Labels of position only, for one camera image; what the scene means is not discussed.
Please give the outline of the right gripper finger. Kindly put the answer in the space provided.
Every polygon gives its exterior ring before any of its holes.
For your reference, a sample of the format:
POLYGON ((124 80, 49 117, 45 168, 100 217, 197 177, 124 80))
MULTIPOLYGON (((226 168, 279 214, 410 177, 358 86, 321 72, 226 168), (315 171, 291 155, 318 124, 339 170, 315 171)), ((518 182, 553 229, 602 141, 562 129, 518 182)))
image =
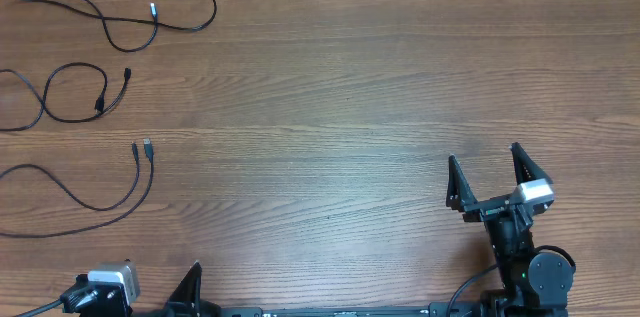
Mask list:
POLYGON ((552 184, 551 177, 526 153, 520 143, 514 142, 510 146, 514 173, 517 184, 543 179, 552 184))
POLYGON ((448 157, 449 180, 445 204, 452 210, 465 212, 477 202, 455 155, 448 157))

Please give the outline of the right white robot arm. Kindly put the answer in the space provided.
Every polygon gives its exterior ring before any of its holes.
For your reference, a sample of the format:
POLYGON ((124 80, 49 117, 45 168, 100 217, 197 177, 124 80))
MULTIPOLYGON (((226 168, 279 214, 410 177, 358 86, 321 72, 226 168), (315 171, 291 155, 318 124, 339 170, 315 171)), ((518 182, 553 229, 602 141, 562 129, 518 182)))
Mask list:
POLYGON ((516 187, 508 194, 478 200, 454 155, 448 158, 446 206, 467 223, 484 225, 495 263, 465 281, 445 305, 446 316, 566 316, 568 294, 577 270, 564 249, 536 246, 534 217, 555 201, 552 178, 517 142, 510 146, 516 187), (481 293, 477 302, 460 295, 487 274, 497 271, 502 287, 481 293))

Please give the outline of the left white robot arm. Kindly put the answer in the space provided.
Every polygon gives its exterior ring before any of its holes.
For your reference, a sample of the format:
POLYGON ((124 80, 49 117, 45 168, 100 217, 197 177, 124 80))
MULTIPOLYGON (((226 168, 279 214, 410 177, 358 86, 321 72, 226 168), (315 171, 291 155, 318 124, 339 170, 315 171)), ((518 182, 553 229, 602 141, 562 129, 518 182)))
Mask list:
POLYGON ((221 308, 201 298, 201 282, 202 267, 196 261, 162 308, 135 312, 132 304, 139 297, 140 288, 134 264, 127 261, 78 275, 57 300, 18 317, 38 316, 57 307, 63 313, 84 317, 220 317, 221 308))

